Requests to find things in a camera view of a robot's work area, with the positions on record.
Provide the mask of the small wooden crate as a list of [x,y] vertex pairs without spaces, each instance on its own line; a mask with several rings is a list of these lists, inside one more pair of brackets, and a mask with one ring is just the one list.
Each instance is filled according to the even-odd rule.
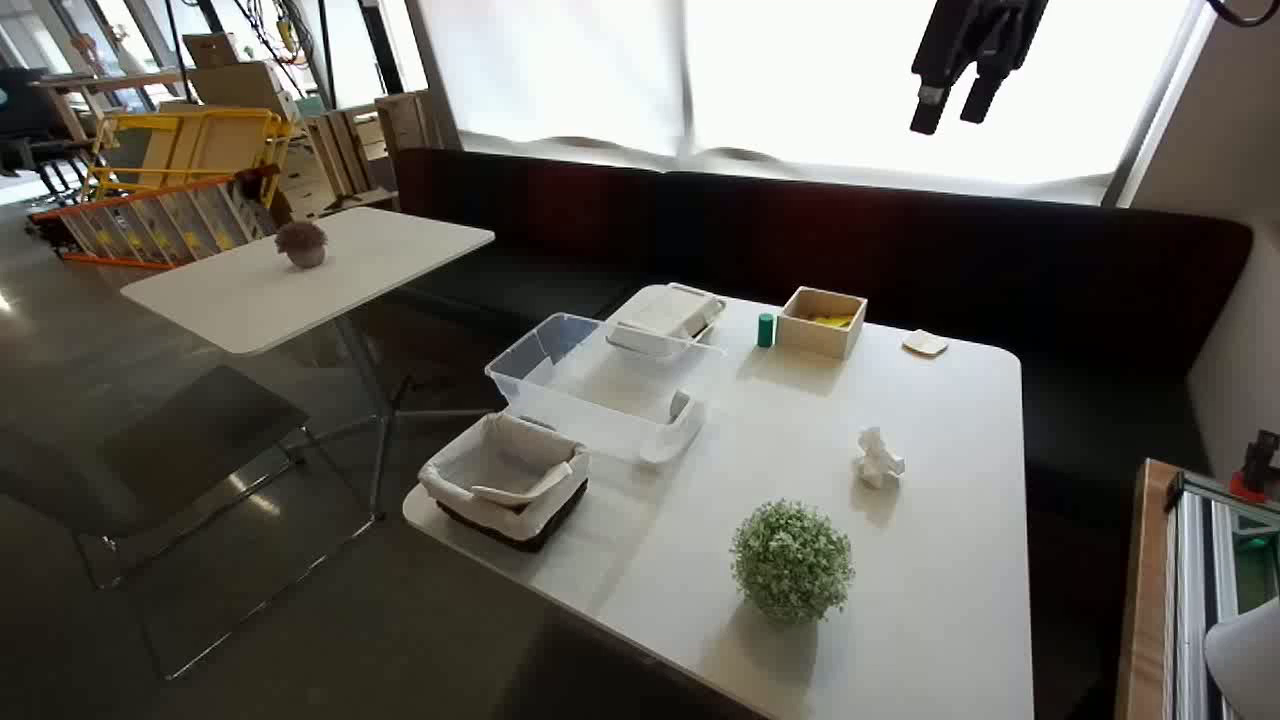
[[864,324],[869,299],[801,285],[777,315],[777,344],[844,359]]

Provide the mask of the clear plastic storage tub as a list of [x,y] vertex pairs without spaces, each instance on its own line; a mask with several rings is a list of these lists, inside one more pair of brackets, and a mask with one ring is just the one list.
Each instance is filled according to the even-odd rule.
[[489,381],[512,417],[645,469],[675,462],[709,412],[701,344],[570,310],[506,344]]

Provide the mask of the brown round object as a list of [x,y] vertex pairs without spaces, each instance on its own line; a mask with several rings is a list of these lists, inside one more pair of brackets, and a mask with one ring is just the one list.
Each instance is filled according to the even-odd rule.
[[294,268],[320,268],[324,262],[324,229],[313,218],[288,218],[275,230],[275,246],[294,262]]

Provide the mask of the small white figurine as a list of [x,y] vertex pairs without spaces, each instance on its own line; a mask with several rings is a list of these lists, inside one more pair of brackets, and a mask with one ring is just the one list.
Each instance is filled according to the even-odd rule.
[[903,459],[888,449],[881,429],[858,431],[855,480],[869,489],[894,489]]

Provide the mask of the small beige square pad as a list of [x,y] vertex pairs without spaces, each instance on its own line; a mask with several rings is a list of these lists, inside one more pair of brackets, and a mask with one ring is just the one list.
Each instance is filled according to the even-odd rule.
[[903,353],[920,356],[920,359],[934,359],[946,353],[946,340],[933,334],[933,332],[907,332]]

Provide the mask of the yellow step ladder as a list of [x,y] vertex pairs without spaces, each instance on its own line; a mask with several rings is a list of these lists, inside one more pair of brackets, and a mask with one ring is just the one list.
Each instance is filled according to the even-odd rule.
[[288,218],[293,124],[267,106],[113,113],[89,179],[27,229],[66,262],[163,271],[270,236]]

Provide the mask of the round green artificial plant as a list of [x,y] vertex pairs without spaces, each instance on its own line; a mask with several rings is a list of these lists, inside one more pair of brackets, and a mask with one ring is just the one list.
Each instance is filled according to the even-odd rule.
[[731,576],[773,625],[820,625],[849,598],[850,540],[795,501],[767,501],[731,537]]

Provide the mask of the dark bench sofa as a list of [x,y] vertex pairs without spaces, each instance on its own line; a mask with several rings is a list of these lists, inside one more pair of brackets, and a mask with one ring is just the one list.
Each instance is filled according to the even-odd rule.
[[1251,252],[1230,218],[436,146],[390,171],[402,212],[491,236],[420,278],[423,303],[525,329],[661,278],[836,288],[1024,359],[1036,512],[1122,525],[1146,456],[1206,462],[1187,370]]

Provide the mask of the wooden side cabinet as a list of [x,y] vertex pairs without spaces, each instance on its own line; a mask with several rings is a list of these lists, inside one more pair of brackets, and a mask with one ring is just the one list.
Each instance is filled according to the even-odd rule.
[[1280,503],[1145,459],[1117,720],[1280,720]]

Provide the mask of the white main table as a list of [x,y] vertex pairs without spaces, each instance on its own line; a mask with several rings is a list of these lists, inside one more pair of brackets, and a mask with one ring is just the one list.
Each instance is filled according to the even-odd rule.
[[[709,412],[668,469],[589,456],[555,537],[515,550],[402,496],[402,519],[477,565],[785,720],[1032,720],[1021,359],[954,340],[903,353],[885,324],[844,359],[755,348],[753,299],[713,324]],[[858,431],[903,459],[855,480]],[[849,598],[808,626],[767,625],[731,576],[731,537],[795,501],[850,540]]]

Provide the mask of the small green block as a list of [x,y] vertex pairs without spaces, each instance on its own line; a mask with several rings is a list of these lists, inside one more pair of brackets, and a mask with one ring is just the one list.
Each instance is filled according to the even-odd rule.
[[777,348],[777,315],[773,310],[755,315],[755,348]]

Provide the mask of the grey fabric storage bin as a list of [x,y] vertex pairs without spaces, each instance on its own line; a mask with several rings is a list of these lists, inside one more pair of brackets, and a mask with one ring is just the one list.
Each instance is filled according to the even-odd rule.
[[589,456],[544,423],[489,412],[420,469],[420,485],[449,517],[540,548],[589,491]]

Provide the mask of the white side table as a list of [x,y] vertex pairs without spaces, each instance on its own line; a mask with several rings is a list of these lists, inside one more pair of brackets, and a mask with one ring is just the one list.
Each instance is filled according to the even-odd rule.
[[137,278],[125,296],[219,353],[255,356],[497,239],[491,229],[385,209],[324,217],[320,230],[316,268],[293,268],[270,239],[255,239]]

